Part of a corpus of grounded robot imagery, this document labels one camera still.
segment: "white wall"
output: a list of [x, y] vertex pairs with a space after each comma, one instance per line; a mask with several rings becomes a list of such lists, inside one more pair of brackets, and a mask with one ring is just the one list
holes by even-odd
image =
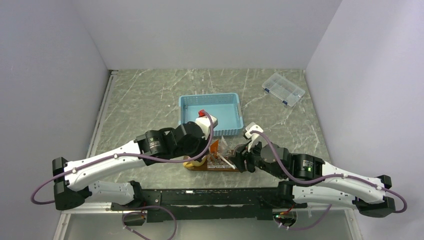
[[85, 157], [108, 70], [70, 1], [6, 0], [0, 76], [0, 239], [52, 239], [60, 212], [30, 195], [54, 158]]
[[423, 237], [423, 67], [423, 1], [343, 0], [306, 69], [332, 161], [391, 176], [408, 201], [402, 214], [360, 216], [366, 240]]
[[73, 0], [109, 69], [305, 68], [341, 0]]

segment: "small parts container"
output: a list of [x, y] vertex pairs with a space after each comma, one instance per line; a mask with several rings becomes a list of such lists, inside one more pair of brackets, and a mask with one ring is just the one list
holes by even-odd
[[243, 117], [237, 93], [216, 93], [180, 96], [178, 124], [194, 122], [199, 117], [199, 111], [204, 109], [218, 119], [214, 135], [236, 136], [242, 132]]
[[274, 73], [262, 84], [267, 93], [272, 93], [279, 98], [283, 104], [293, 107], [305, 94], [305, 90], [298, 87], [287, 78]]

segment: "gray marble table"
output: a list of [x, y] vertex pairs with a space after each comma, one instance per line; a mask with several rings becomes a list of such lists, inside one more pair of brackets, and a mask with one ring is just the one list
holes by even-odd
[[[262, 83], [278, 72], [306, 90], [293, 108], [266, 94]], [[178, 125], [182, 95], [237, 93], [244, 125], [255, 122], [269, 138], [292, 153], [329, 161], [329, 155], [301, 69], [132, 69], [117, 74], [96, 154], [115, 149], [147, 130]], [[229, 145], [245, 143], [228, 137]], [[126, 170], [104, 181], [136, 180], [143, 188], [274, 187], [278, 179], [264, 171], [199, 172], [181, 163], [157, 163]]]

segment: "blue plastic basket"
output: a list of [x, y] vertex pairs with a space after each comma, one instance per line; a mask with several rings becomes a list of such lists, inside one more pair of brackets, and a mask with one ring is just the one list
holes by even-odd
[[216, 93], [180, 96], [178, 124], [194, 122], [204, 109], [218, 119], [215, 136], [236, 136], [242, 132], [243, 117], [237, 93]]

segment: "purple cable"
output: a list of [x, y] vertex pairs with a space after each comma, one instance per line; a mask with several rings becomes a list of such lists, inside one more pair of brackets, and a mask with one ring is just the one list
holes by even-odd
[[[209, 126], [210, 134], [209, 134], [209, 140], [207, 141], [207, 145], [206, 145], [206, 147], [203, 149], [203, 151], [201, 151], [201, 153], [197, 154], [196, 156], [194, 156], [194, 157], [190, 157], [190, 158], [187, 158], [187, 159], [183, 159], [183, 160], [168, 160], [168, 159], [162, 159], [162, 158], [158, 158], [158, 157], [154, 157], [154, 156], [147, 156], [147, 155], [144, 155], [144, 154], [137, 154], [137, 153], [119, 153], [119, 154], [117, 154], [117, 156], [118, 156], [118, 157], [125, 157], [125, 156], [138, 157], [138, 158], [141, 158], [141, 159], [150, 159], [150, 160], [153, 160], [153, 161], [156, 161], [156, 162], [161, 162], [161, 163], [175, 163], [175, 164], [178, 164], [178, 163], [185, 163], [185, 162], [190, 162], [190, 161], [196, 160], [196, 159], [198, 159], [198, 158], [201, 158], [201, 157], [202, 157], [202, 156], [206, 153], [206, 151], [209, 149], [209, 147], [211, 146], [211, 143], [212, 143], [212, 137], [214, 136], [214, 121], [212, 120], [212, 117], [211, 117], [211, 115], [209, 115], [209, 113], [207, 113], [205, 110], [204, 110], [203, 112], [204, 112], [204, 114], [207, 116], [207, 118], [209, 119], [209, 122], [210, 122], [210, 126]], [[105, 161], [105, 160], [112, 159], [112, 158], [114, 158], [114, 155], [105, 156], [105, 157], [102, 157], [102, 158], [97, 159], [97, 160], [95, 160], [95, 161], [92, 161], [92, 162], [90, 162], [90, 163], [87, 163], [87, 164], [81, 165], [81, 166], [79, 166], [79, 167], [76, 167], [76, 168], [75, 168], [75, 170], [79, 171], [79, 170], [81, 170], [81, 169], [84, 169], [84, 168], [90, 167], [90, 166], [92, 166], [92, 165], [94, 165], [94, 164], [98, 164], [98, 163], [101, 163], [101, 162], [103, 162], [103, 161]], [[33, 204], [37, 204], [37, 205], [46, 205], [46, 204], [52, 204], [52, 203], [54, 203], [54, 202], [55, 202], [55, 200], [50, 200], [50, 201], [37, 201], [37, 200], [35, 199], [36, 194], [38, 193], [38, 191], [39, 191], [41, 188], [43, 188], [44, 186], [46, 186], [48, 183], [50, 183], [50, 182], [52, 182], [52, 181], [54, 181], [54, 180], [56, 180], [56, 179], [58, 179], [58, 178], [61, 178], [61, 177], [63, 177], [63, 176], [66, 176], [66, 175], [68, 175], [68, 174], [71, 174], [71, 173], [72, 173], [72, 171], [73, 171], [73, 170], [69, 170], [69, 171], [62, 172], [62, 173], [60, 173], [60, 174], [58, 174], [58, 175], [55, 175], [54, 177], [50, 178], [49, 180], [47, 180], [47, 181], [43, 182], [43, 183], [42, 183], [40, 186], [38, 186], [38, 187], [35, 189], [35, 191], [31, 194], [31, 202], [32, 202]]]
[[[162, 207], [162, 206], [143, 206], [143, 207], [133, 208], [133, 209], [131, 209], [131, 210], [141, 210], [141, 211], [142, 211], [142, 210], [145, 210], [145, 209], [162, 209], [162, 210], [164, 210], [165, 212], [167, 212], [167, 213], [171, 216], [171, 218], [172, 218], [172, 220], [173, 220], [173, 223], [174, 223], [173, 233], [172, 233], [172, 235], [168, 238], [168, 240], [171, 240], [171, 239], [175, 236], [175, 233], [177, 232], [177, 219], [176, 219], [176, 218], [175, 218], [175, 216], [172, 214], [172, 212], [171, 212], [171, 211], [169, 211], [168, 209], [166, 209], [166, 208]], [[125, 215], [122, 217], [122, 225], [123, 225], [123, 227], [124, 227], [126, 230], [128, 230], [128, 231], [130, 231], [130, 232], [134, 233], [135, 235], [139, 236], [140, 238], [143, 238], [143, 239], [145, 239], [145, 240], [150, 240], [150, 238], [145, 237], [144, 235], [142, 235], [142, 234], [141, 234], [141, 233], [139, 233], [138, 231], [136, 231], [136, 230], [134, 230], [134, 229], [132, 229], [132, 228], [128, 227], [127, 225], [125, 225], [125, 218], [126, 218], [128, 215], [133, 215], [133, 214], [142, 214], [142, 213], [137, 212], [137, 211], [132, 211], [132, 212], [129, 212], [129, 213], [125, 214]]]
[[[328, 178], [344, 177], [343, 174], [328, 174], [328, 175], [325, 175], [325, 176], [320, 176], [320, 177], [313, 179], [313, 180], [307, 180], [307, 181], [299, 180], [299, 179], [295, 178], [293, 175], [291, 175], [290, 172], [287, 170], [287, 168], [283, 165], [276, 149], [274, 148], [274, 145], [271, 143], [271, 140], [263, 132], [253, 130], [253, 131], [250, 131], [250, 134], [259, 134], [263, 139], [265, 139], [265, 141], [268, 143], [269, 147], [271, 148], [271, 151], [272, 151], [275, 159], [277, 160], [278, 165], [281, 167], [282, 171], [288, 176], [288, 178], [290, 180], [292, 180], [295, 183], [298, 183], [298, 184], [316, 184], [316, 183], [321, 182], [321, 181], [328, 179]], [[374, 188], [378, 187], [377, 184], [372, 183], [372, 182], [367, 181], [367, 180], [364, 180], [364, 179], [357, 177], [357, 176], [348, 175], [347, 178], [363, 182], [363, 183], [368, 184], [368, 185], [370, 185]], [[401, 210], [394, 211], [395, 214], [400, 214], [400, 213], [403, 213], [407, 210], [408, 204], [407, 204], [406, 199], [403, 196], [401, 196], [399, 193], [392, 191], [390, 189], [387, 189], [385, 187], [381, 187], [381, 190], [388, 192], [388, 193], [391, 193], [391, 194], [395, 195], [396, 197], [398, 197], [400, 200], [402, 200], [403, 208]]]
[[311, 228], [315, 227], [317, 224], [319, 224], [327, 216], [327, 214], [329, 214], [331, 207], [332, 207], [332, 204], [328, 205], [327, 209], [318, 218], [318, 220], [316, 220], [314, 223], [312, 223], [309, 226], [304, 226], [304, 227], [288, 227], [288, 228], [286, 227], [286, 229], [287, 230], [293, 230], [293, 231], [303, 231], [303, 230], [311, 229]]

